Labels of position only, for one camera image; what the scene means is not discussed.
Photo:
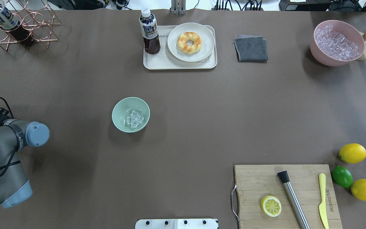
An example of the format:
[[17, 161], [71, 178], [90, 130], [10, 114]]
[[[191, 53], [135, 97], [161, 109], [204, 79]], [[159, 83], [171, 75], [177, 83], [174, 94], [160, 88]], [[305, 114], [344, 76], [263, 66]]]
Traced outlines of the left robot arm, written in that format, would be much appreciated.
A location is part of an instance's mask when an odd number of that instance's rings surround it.
[[0, 205], [10, 208], [32, 196], [30, 181], [17, 152], [26, 146], [40, 147], [50, 136], [45, 124], [23, 121], [0, 108]]

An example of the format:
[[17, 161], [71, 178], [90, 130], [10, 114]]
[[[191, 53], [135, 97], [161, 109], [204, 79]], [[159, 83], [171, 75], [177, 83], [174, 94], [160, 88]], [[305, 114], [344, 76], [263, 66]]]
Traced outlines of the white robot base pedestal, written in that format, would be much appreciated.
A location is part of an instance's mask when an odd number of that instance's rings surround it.
[[218, 229], [218, 219], [140, 219], [135, 229]]

